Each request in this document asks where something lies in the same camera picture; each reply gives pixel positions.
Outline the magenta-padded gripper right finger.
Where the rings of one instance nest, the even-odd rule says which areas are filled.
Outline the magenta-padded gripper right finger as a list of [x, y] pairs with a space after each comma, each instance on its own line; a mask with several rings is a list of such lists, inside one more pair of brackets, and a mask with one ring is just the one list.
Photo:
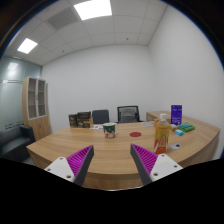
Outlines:
[[131, 145], [130, 154], [143, 185], [148, 185], [182, 169], [178, 163], [166, 154], [157, 155], [135, 144]]

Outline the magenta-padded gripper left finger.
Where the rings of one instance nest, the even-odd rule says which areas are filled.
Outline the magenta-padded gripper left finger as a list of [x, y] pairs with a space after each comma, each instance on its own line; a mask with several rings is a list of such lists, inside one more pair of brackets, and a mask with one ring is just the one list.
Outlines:
[[45, 171], [82, 186], [94, 156], [94, 146], [87, 146], [68, 157], [58, 157]]

